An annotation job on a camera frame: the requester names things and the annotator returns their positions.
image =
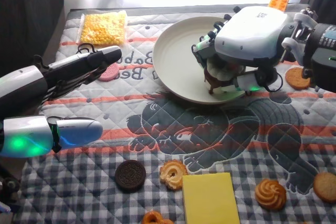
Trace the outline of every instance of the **plastic bag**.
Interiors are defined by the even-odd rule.
[[[126,11],[103,14],[82,14],[76,43],[121,45],[125,42]]]

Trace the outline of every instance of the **yellow sticky note pad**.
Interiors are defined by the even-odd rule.
[[[240,224],[230,173],[183,176],[186,224]]]

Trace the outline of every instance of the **gingham pattern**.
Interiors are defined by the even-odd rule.
[[[176,21],[201,15],[222,17],[223,13],[130,17],[128,38],[143,39],[140,42],[130,41],[122,49],[123,61],[120,65],[128,66],[125,58],[132,55],[132,64],[138,59],[144,62],[147,60],[150,64],[148,54],[153,49],[154,41],[146,38],[159,36]],[[61,42],[75,41],[78,24],[76,19],[67,21]],[[61,45],[57,59],[75,52],[76,46]],[[281,64],[277,69],[284,75],[291,67],[292,65]],[[159,168],[171,159],[183,161],[188,165],[191,174],[230,172],[240,222],[243,224],[303,221],[336,223],[336,206],[323,203],[312,189],[306,194],[295,192],[296,187],[290,183],[290,176],[295,177],[295,172],[289,174],[287,170],[297,170],[301,165],[296,162],[299,158],[291,160],[293,153],[290,150],[285,152],[286,157],[282,160],[290,164],[285,170],[284,166],[287,163],[280,166],[271,155],[271,151],[276,152],[280,147],[267,145],[277,136],[285,137],[285,141],[295,144],[298,140],[297,131],[288,128],[288,125],[296,125],[301,130],[299,157],[305,162],[303,166],[307,169],[312,167],[313,172],[335,173],[336,142],[332,136],[336,131],[330,137],[326,129],[334,129],[336,125],[336,105],[334,98],[327,96],[328,92],[319,91],[317,94],[314,89],[294,92],[284,83],[282,92],[272,94],[270,98],[255,95],[223,106],[229,125],[238,125],[240,130],[238,133],[230,133],[226,129],[226,141],[232,144],[228,152],[209,148],[206,152],[188,153],[181,145],[169,145],[168,142],[164,145],[159,141],[159,150],[150,150],[151,143],[140,136],[143,129],[139,128],[134,134],[129,132],[136,128],[137,118],[148,116],[144,126],[152,127],[161,119],[159,116],[164,115],[170,123],[166,125],[169,128],[181,125],[187,127],[183,123],[189,123],[198,115],[175,104],[175,100],[166,94],[161,94],[162,97],[154,105],[150,104],[150,99],[133,100],[133,95],[157,94],[164,91],[159,79],[154,78],[152,68],[148,67],[142,71],[143,79],[119,78],[104,83],[96,81],[68,94],[60,103],[46,104],[42,108],[41,112],[47,116],[95,118],[103,124],[106,132],[101,140],[91,143],[88,147],[29,159],[23,170],[22,187],[19,192],[23,207],[14,217],[14,223],[141,223],[147,211],[156,210],[164,218],[171,219],[176,224],[183,224],[185,220],[182,192],[167,190],[159,181]],[[154,109],[157,112],[153,116],[148,115]],[[258,133],[253,128],[255,122],[259,124]],[[116,132],[121,137],[114,137]],[[200,138],[201,143],[206,140],[206,137]],[[128,159],[140,161],[146,169],[144,187],[132,194],[122,193],[114,182],[116,167]],[[300,169],[309,178],[311,170],[302,167]],[[287,202],[283,210],[269,212],[257,204],[254,189],[263,178],[277,179],[285,186]]]

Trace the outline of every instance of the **orange toy block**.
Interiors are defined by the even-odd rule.
[[[289,0],[271,0],[268,4],[269,7],[285,11]]]

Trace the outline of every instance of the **cookie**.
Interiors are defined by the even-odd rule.
[[[146,179],[145,167],[135,160],[121,163],[115,171],[115,183],[123,191],[132,192],[140,189]]]
[[[119,74],[119,65],[117,63],[113,63],[110,65],[104,73],[98,78],[100,81],[111,81]]]
[[[336,175],[319,173],[314,178],[313,188],[315,194],[323,201],[336,203]]]
[[[286,203],[286,190],[277,180],[263,179],[255,193],[258,203],[268,210],[280,210]]]
[[[156,211],[150,211],[143,216],[141,224],[174,224],[171,220],[164,220],[162,215]]]
[[[160,181],[172,190],[182,188],[182,176],[188,175],[186,166],[179,160],[171,160],[160,168]]]
[[[286,72],[287,83],[296,90],[303,90],[309,87],[310,78],[302,78],[302,68],[291,68]]]

